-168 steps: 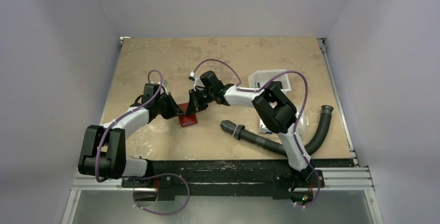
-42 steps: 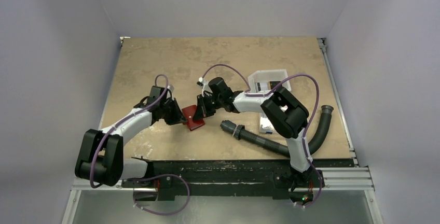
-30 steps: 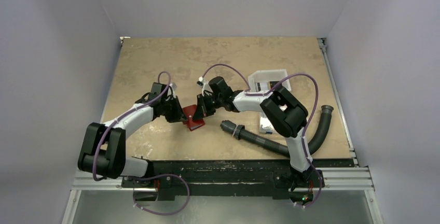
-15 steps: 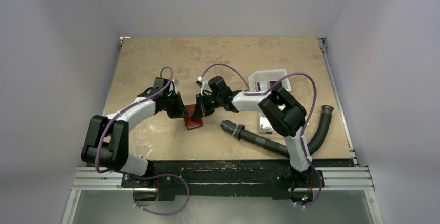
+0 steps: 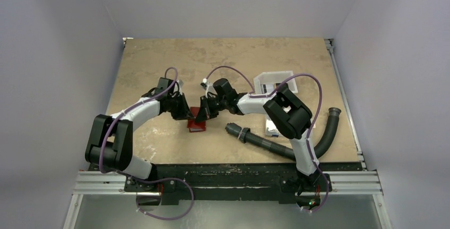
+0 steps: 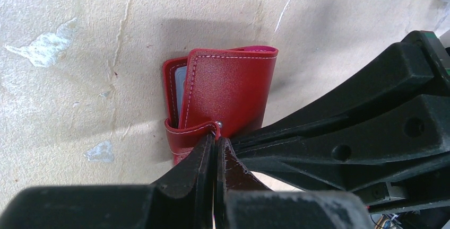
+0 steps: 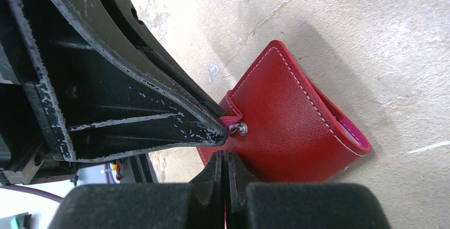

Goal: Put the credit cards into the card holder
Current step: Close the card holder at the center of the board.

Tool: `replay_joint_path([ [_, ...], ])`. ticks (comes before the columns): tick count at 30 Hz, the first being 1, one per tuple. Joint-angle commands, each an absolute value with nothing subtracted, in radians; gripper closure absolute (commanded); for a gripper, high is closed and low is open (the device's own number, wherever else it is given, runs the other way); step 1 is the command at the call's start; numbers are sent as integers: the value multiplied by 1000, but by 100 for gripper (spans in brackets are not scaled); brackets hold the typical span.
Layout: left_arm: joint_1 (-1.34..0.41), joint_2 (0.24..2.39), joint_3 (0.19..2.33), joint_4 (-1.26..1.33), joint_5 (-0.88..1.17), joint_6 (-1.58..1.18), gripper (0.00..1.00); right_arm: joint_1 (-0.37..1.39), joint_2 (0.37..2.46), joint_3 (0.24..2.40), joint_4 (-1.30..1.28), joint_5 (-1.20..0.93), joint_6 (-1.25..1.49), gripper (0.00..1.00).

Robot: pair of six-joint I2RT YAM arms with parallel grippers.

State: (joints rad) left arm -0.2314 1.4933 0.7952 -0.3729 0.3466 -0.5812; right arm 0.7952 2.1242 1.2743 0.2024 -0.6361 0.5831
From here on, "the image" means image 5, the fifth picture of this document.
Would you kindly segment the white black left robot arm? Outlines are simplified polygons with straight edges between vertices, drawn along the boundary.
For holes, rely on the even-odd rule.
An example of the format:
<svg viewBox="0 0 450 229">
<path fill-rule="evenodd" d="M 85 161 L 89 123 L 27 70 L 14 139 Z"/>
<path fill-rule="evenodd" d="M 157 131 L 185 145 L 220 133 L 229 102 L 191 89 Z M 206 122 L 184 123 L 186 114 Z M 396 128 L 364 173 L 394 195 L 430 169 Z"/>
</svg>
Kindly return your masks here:
<svg viewBox="0 0 450 229">
<path fill-rule="evenodd" d="M 111 115 L 99 114 L 85 150 L 85 160 L 103 173 L 116 171 L 137 178 L 144 191 L 158 186 L 157 166 L 133 153 L 133 133 L 147 121 L 168 112 L 173 120 L 190 120 L 191 113 L 180 80 L 162 77 L 158 85 L 130 107 Z"/>
</svg>

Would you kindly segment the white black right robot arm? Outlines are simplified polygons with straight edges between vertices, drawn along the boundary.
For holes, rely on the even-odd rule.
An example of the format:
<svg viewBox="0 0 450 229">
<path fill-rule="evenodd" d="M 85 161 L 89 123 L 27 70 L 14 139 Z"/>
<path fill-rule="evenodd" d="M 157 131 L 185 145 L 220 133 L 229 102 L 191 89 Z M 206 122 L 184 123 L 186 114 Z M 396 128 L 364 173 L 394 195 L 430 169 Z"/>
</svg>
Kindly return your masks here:
<svg viewBox="0 0 450 229">
<path fill-rule="evenodd" d="M 309 140 L 312 127 L 311 110 L 282 82 L 272 93 L 252 95 L 238 93 L 226 78 L 212 85 L 215 95 L 200 98 L 195 122 L 216 118 L 227 110 L 233 115 L 262 114 L 274 122 L 282 136 L 290 141 L 296 159 L 299 186 L 311 190 L 318 185 L 321 173 L 314 148 Z"/>
</svg>

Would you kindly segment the red leather card holder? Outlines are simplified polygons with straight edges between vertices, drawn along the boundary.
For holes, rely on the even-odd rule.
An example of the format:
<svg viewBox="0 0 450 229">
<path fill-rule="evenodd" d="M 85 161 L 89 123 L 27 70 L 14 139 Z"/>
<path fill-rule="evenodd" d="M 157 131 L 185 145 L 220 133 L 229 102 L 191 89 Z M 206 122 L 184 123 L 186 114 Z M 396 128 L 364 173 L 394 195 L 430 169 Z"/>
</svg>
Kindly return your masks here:
<svg viewBox="0 0 450 229">
<path fill-rule="evenodd" d="M 197 132 L 203 132 L 206 131 L 206 122 L 195 122 L 195 118 L 197 117 L 200 108 L 199 107 L 190 107 L 191 113 L 193 114 L 194 118 L 189 119 L 187 123 L 187 128 L 190 133 L 197 133 Z"/>
</svg>

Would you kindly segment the white plastic tray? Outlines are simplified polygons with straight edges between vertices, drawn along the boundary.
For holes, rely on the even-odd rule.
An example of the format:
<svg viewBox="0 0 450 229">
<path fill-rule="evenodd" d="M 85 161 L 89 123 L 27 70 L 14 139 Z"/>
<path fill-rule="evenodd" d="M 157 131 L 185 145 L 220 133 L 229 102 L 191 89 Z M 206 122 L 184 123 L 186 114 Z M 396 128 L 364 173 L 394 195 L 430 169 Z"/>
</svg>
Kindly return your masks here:
<svg viewBox="0 0 450 229">
<path fill-rule="evenodd" d="M 254 78 L 254 94 L 270 94 L 290 76 L 293 71 L 262 72 Z"/>
</svg>

